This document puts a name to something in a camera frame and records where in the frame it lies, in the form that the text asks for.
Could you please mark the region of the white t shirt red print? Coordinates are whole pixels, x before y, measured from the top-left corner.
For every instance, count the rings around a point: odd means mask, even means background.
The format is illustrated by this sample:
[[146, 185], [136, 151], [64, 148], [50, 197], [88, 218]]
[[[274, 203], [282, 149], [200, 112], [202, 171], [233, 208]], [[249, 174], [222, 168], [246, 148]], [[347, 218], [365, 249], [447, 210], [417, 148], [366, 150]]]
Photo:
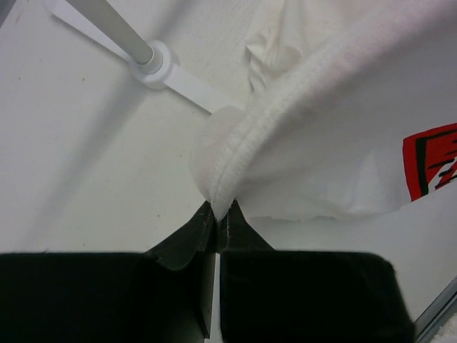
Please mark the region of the white t shirt red print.
[[262, 1], [250, 102], [212, 114], [191, 173], [223, 219], [356, 219], [456, 180], [454, 1]]

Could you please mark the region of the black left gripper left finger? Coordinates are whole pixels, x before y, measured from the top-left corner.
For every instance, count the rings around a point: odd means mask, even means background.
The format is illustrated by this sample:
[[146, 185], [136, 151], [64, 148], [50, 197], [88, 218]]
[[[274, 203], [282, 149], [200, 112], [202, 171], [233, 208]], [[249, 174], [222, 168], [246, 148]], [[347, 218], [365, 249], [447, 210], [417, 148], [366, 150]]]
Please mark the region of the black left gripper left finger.
[[138, 252], [1, 255], [3, 342], [203, 342], [216, 224], [208, 204]]

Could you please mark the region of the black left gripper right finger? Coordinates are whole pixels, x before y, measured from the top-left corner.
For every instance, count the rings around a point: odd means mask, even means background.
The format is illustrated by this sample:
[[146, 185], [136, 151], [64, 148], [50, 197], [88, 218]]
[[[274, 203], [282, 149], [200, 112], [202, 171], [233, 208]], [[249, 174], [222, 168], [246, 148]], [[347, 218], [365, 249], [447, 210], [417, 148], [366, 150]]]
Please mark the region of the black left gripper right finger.
[[225, 342], [413, 342], [393, 265], [367, 252], [276, 250], [233, 203], [220, 224]]

